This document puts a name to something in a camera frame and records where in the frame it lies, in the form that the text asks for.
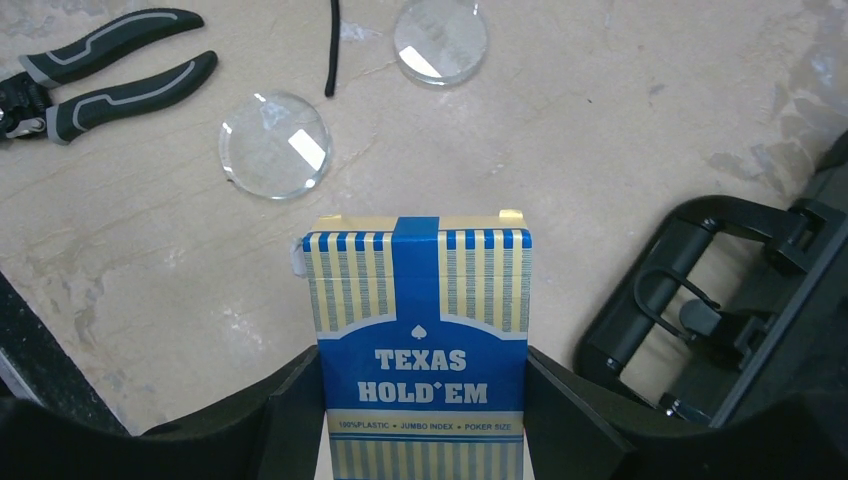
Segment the blue yellow card deck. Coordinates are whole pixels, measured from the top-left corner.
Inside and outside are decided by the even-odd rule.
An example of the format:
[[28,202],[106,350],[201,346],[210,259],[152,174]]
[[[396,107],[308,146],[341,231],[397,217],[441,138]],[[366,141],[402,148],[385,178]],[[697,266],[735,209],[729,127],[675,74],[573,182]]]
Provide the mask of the blue yellow card deck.
[[520,479],[533,239],[521,212],[323,216],[309,287],[337,479]]

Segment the clear round disc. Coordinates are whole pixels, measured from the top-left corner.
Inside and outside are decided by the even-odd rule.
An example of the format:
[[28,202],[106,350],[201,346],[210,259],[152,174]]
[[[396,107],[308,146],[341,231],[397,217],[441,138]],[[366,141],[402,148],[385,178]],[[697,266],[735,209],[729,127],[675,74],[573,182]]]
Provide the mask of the clear round disc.
[[285,91],[253,94],[221,124],[219,158],[237,188],[290,200],[313,190],[330,167],[332,137],[318,110]]

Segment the black poker set case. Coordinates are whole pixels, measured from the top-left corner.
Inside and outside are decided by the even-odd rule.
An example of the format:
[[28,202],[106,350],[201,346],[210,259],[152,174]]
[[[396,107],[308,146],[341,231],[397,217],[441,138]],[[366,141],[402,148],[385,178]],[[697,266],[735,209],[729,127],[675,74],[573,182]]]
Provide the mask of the black poker set case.
[[[761,247],[726,304],[689,278],[720,234]],[[621,375],[657,327],[691,354],[655,403],[670,416],[721,427],[795,392],[846,392],[845,137],[788,209],[726,195],[675,207],[579,341],[577,373],[637,400]]]

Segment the clear dealer button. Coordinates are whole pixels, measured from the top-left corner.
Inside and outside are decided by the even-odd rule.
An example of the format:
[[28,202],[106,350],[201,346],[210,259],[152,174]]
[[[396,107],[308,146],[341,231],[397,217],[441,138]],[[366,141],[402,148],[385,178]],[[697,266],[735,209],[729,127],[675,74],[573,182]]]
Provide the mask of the clear dealer button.
[[481,68],[489,46],[477,1],[408,1],[397,16],[393,48],[401,71],[434,87],[462,84]]

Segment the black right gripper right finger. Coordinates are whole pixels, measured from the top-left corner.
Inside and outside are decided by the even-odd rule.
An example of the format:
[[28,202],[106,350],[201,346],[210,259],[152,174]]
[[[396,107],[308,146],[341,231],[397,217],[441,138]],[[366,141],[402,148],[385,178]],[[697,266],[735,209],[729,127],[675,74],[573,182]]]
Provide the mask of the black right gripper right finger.
[[795,394],[714,429],[527,355],[524,424],[538,479],[844,479],[847,397]]

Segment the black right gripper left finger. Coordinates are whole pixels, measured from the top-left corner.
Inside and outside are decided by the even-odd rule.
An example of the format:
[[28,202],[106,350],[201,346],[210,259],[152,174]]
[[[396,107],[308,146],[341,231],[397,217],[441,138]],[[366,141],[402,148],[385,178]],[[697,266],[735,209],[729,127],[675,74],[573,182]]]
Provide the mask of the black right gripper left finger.
[[319,351],[141,436],[1,401],[4,479],[312,479],[325,415]]

